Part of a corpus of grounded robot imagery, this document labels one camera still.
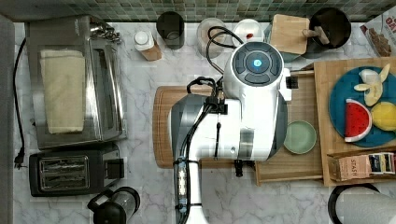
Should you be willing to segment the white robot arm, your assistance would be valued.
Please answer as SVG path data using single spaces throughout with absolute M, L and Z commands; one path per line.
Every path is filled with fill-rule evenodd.
M 198 77 L 208 96 L 189 92 L 171 108 L 177 224 L 206 224 L 199 177 L 204 158 L 266 161 L 283 146 L 288 126 L 286 77 L 280 52 L 264 42 L 238 46 L 222 81 Z

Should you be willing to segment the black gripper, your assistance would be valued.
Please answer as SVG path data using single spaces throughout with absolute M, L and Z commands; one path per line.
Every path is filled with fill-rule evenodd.
M 234 168 L 235 168 L 235 175 L 237 177 L 242 177 L 243 176 L 243 166 L 247 165 L 248 167 L 254 169 L 255 168 L 255 162 L 254 161 L 242 161 L 242 160 L 235 160 L 233 162 Z

